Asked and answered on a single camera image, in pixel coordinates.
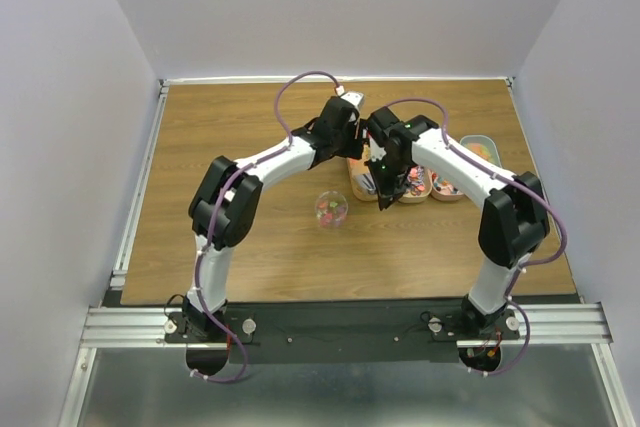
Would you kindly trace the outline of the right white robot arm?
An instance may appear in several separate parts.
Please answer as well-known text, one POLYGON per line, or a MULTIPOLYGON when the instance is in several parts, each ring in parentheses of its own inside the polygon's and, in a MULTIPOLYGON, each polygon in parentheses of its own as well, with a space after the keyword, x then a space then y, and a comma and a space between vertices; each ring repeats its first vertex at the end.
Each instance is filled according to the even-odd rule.
POLYGON ((484 260, 459 314, 462 331, 480 339, 503 316, 507 296, 522 267, 550 231, 536 175, 497 169, 462 147, 431 119, 401 121, 387 107, 366 121, 370 157, 366 162, 381 210, 398 201, 409 172, 423 166, 444 176, 481 209, 478 244, 484 260))

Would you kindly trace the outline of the orange tray star candies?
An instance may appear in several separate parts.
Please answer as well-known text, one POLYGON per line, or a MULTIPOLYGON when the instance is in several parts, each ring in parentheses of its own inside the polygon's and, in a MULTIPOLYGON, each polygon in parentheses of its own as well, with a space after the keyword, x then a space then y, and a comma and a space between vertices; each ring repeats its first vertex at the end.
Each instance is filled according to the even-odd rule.
POLYGON ((354 196, 363 202, 376 202, 378 198, 377 188, 369 170, 369 160, 369 142, 365 140, 361 158, 348 158, 347 168, 354 196))

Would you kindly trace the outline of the clear glass jar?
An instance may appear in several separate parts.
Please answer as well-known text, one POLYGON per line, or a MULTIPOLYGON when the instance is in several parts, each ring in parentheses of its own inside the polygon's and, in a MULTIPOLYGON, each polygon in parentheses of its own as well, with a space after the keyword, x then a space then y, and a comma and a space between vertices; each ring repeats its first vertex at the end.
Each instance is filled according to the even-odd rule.
POLYGON ((318 225, 323 228, 338 228, 346 220, 349 205, 338 191, 326 191, 320 194, 314 205, 318 225))

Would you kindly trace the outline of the silver metal scoop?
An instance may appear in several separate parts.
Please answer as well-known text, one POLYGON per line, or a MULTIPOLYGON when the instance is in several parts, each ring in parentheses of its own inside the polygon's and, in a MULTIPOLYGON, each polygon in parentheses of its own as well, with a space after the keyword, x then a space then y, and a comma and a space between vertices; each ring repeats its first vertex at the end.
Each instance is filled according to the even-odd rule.
POLYGON ((367 173, 357 174, 354 177, 354 180, 356 182, 357 187, 363 193, 366 193, 367 195, 373 195, 373 196, 377 194, 375 183, 369 174, 367 173))

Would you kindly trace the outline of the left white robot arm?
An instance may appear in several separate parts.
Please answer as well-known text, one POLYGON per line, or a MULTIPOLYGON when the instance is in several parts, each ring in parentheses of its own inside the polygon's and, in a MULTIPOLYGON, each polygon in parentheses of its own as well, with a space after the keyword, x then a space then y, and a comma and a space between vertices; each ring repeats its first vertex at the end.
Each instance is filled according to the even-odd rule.
POLYGON ((192 286, 182 305, 187 329, 201 342, 214 340, 224 322, 226 284, 234 248, 249 233, 261 194, 288 177, 334 157, 359 159, 363 153, 360 109, 364 95, 332 96, 321 114, 275 146, 232 161, 210 164, 188 209, 196 241, 192 286))

